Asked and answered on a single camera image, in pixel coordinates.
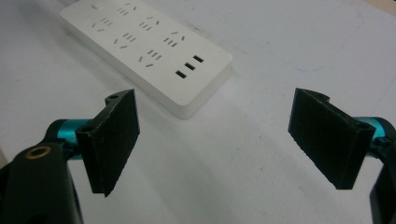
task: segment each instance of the usb port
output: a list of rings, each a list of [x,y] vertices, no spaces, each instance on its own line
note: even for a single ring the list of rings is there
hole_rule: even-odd
[[[189,63],[185,63],[184,65],[185,65],[186,67],[190,68],[190,70],[192,70],[192,71],[195,69],[195,67],[192,66],[192,65],[189,64]]]
[[[182,77],[182,78],[185,78],[185,77],[186,77],[186,75],[184,75],[184,73],[182,73],[182,72],[180,72],[180,71],[177,71],[176,74],[177,74],[178,76]]]
[[[200,57],[198,57],[198,56],[194,56],[193,57],[196,61],[198,61],[198,62],[200,62],[200,63],[202,63],[204,60],[202,59],[202,58],[200,58]]]

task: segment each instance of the screw hole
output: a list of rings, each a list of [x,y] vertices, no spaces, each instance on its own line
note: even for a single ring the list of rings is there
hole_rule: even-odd
[[[36,160],[42,158],[50,153],[50,147],[35,147],[28,151],[26,154],[26,159]]]

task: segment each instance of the power outlet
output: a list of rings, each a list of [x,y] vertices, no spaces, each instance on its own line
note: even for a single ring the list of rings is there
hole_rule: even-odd
[[[143,91],[189,118],[230,74],[230,53],[138,0],[80,0],[69,29]]]

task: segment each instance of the power strip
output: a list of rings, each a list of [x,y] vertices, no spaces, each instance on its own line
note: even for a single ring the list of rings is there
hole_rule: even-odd
[[[139,0],[80,0],[61,16],[87,46],[181,119],[230,74],[230,53]]]

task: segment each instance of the table surface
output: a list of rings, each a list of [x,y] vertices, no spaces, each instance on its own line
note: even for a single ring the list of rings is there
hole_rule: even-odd
[[[0,148],[11,161],[56,119],[95,116],[136,89],[141,134],[112,194],[68,163],[87,224],[371,223],[382,167],[336,190],[288,133],[295,88],[396,124],[396,19],[363,0],[145,0],[228,50],[233,73],[177,119],[66,30],[74,0],[0,1]]]

